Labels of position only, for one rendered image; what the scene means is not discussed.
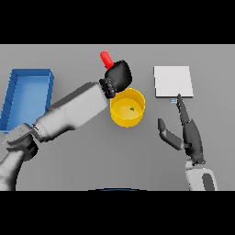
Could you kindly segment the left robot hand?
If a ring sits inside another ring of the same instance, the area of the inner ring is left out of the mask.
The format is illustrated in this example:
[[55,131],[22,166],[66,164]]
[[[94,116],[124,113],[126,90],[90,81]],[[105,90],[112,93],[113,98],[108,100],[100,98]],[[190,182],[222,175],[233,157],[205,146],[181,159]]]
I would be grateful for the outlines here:
[[129,65],[124,61],[115,62],[99,80],[107,99],[114,98],[117,93],[123,92],[131,83],[132,75]]

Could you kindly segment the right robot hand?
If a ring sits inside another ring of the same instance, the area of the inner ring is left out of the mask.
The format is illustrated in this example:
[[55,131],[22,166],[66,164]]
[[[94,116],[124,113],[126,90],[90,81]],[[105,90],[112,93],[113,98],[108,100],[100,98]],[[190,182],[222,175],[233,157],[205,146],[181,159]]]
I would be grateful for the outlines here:
[[184,150],[185,154],[192,160],[193,165],[205,164],[203,145],[199,130],[193,119],[190,119],[181,95],[177,96],[176,106],[180,114],[183,127],[183,137],[179,138],[166,128],[164,121],[158,119],[158,130],[160,138],[177,151]]

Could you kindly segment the red beaker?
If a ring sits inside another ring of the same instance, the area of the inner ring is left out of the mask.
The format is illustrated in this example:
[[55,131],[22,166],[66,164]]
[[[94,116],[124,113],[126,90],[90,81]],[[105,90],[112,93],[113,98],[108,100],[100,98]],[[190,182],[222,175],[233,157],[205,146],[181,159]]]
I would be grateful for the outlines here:
[[112,58],[107,50],[100,52],[100,57],[102,62],[104,63],[105,67],[109,70],[111,67],[114,66],[114,62],[112,61]]

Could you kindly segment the yellow bowl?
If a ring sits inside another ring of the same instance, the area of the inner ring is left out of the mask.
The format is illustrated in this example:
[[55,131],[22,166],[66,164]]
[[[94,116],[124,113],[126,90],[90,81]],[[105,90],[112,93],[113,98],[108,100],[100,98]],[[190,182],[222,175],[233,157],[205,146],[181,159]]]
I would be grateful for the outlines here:
[[137,126],[143,118],[145,98],[134,88],[127,88],[110,99],[110,116],[122,128]]

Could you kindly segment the pale square scale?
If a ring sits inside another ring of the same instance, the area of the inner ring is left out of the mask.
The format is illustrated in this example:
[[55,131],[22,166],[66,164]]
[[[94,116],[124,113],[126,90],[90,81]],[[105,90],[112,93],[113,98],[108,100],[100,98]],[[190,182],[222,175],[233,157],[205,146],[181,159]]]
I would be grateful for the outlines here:
[[188,66],[154,66],[153,77],[157,98],[194,97]]

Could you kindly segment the blue tray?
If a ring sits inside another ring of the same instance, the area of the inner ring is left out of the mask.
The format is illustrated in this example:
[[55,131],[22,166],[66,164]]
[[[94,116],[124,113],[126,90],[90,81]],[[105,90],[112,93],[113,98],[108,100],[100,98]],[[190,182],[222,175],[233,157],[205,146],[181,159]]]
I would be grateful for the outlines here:
[[54,75],[51,69],[12,69],[0,114],[0,132],[32,126],[50,106]]

